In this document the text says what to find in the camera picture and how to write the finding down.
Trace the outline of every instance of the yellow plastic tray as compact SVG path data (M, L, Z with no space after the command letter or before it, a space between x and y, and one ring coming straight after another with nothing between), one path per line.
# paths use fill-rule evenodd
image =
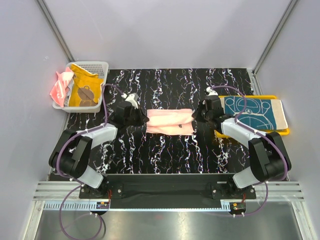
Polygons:
M249 98L249 99L277 99L277 97L274 96L274 95L247 95L245 97ZM220 134L216 130L214 130L214 131L215 131L215 135L216 135L217 138L230 138L227 135ZM271 133L271 132L276 131L281 136L286 136L286 135L288 135L290 133L290 129L289 128L286 128L286 129L283 129L283 130L263 130L263 131L267 132L267 133Z

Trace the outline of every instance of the yellow cloth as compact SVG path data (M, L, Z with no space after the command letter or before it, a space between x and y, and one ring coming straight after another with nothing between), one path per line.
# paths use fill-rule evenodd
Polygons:
M74 72L74 85L68 106L96 106L101 96L101 84L104 80L98 78L98 74L92 74L76 64L72 64L70 69Z

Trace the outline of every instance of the white plastic basket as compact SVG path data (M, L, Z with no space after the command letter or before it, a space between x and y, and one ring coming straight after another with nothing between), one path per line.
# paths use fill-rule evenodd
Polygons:
M78 66L82 67L83 69L87 70L92 74L99 74L99 78L103 78L103 84L107 82L107 75L109 64L105 61L75 61L68 63L65 67L70 67L71 64L77 64ZM102 94L99 98L98 104L95 106L65 106L60 107L55 103L52 102L52 107L55 109L62 109L67 113L98 113L100 112L101 104L102 104Z

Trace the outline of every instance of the folded pink cloth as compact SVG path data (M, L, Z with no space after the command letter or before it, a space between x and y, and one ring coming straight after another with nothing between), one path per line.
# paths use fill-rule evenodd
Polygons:
M146 132L165 135L192 135L192 109L148 109Z
M65 72L58 73L56 71L56 74L58 75L58 80L54 84L50 96L55 101L56 104L58 104L60 107L64 107L65 98L67 96L68 88L70 81L72 80L74 76L74 72L71 71L69 67L65 69Z

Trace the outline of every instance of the black marble table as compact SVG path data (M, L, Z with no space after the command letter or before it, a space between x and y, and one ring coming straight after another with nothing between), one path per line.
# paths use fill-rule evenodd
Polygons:
M110 70L107 83L125 93L137 93L147 109L195 110L209 86L228 85L246 95L253 95L244 68L197 69L122 69ZM218 89L219 95L235 95L232 90ZM113 88L105 91L111 114L120 94ZM104 109L99 113L72 113L67 127L83 130L104 122ZM128 127L126 133L91 151L89 165L107 174L177 174L236 173L249 165L245 147L229 138L217 138L204 123L193 122L191 136L168 136L146 133L146 126Z

